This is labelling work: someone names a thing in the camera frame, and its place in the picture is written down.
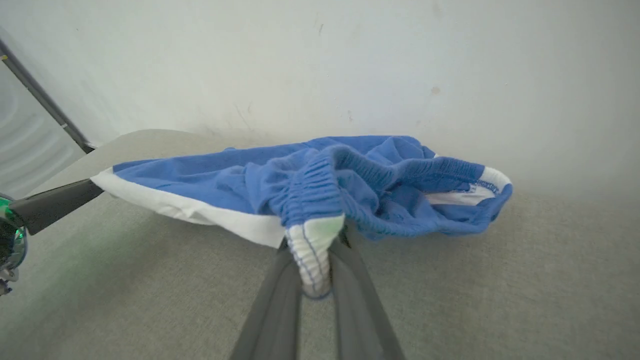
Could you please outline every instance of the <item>gray tabletop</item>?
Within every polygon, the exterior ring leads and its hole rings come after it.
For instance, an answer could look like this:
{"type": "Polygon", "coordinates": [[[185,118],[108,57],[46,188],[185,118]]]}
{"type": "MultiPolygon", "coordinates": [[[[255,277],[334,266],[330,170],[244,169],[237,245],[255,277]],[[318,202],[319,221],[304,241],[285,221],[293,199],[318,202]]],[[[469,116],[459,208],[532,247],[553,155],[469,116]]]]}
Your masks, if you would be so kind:
{"type": "MultiPolygon", "coordinates": [[[[250,147],[149,130],[37,192],[119,162],[250,147]]],[[[479,236],[350,237],[408,359],[639,359],[638,211],[517,191],[479,236]]],[[[274,250],[103,194],[30,239],[0,299],[2,359],[225,359],[274,250]]],[[[301,359],[334,359],[333,300],[303,302],[301,359]]]]}

